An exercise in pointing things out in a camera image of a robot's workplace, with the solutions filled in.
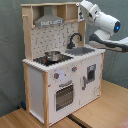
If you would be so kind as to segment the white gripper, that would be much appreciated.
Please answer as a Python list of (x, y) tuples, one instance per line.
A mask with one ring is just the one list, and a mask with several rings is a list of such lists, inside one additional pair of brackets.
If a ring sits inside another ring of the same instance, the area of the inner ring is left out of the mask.
[(93, 23), (96, 16), (100, 12), (98, 5), (92, 4), (88, 0), (80, 2), (79, 7), (81, 8), (81, 12), (86, 23)]

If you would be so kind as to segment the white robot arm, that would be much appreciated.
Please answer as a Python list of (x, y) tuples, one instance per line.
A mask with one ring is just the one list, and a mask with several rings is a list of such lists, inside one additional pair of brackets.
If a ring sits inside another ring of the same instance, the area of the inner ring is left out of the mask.
[(110, 39), (121, 27), (121, 23), (118, 19), (105, 14), (100, 10), (97, 4), (92, 4), (88, 0), (82, 0), (82, 2), (78, 4), (78, 7), (81, 9), (87, 24), (99, 27), (99, 30), (96, 30), (89, 36), (89, 44), (92, 47), (128, 52), (128, 37), (119, 41), (112, 41)]

